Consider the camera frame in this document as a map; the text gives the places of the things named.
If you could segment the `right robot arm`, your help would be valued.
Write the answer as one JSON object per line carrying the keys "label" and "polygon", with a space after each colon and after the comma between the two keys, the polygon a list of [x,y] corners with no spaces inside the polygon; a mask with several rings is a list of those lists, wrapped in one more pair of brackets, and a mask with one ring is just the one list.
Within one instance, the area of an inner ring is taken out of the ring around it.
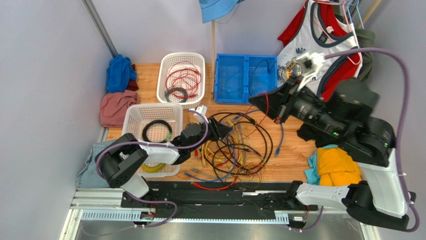
{"label": "right robot arm", "polygon": [[344,186],[293,181],[287,194],[301,204],[345,210],[355,220],[407,232],[408,208],[416,194],[407,190],[397,169],[397,139],[392,126],[371,113],[379,95],[363,82],[341,81],[328,101],[298,79],[249,98],[249,103],[276,123],[293,116],[336,141],[357,163],[363,180]]}

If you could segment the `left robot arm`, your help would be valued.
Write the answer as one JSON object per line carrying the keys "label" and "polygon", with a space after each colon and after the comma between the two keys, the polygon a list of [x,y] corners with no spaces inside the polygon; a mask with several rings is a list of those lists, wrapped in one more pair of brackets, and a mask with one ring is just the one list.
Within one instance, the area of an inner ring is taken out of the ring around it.
{"label": "left robot arm", "polygon": [[232,130],[231,126],[210,117],[202,123],[189,123],[167,143],[139,141],[126,133],[96,156],[95,169],[110,188],[121,188],[141,199],[150,191],[145,178],[137,174],[141,165],[180,165],[201,145],[223,140]]}

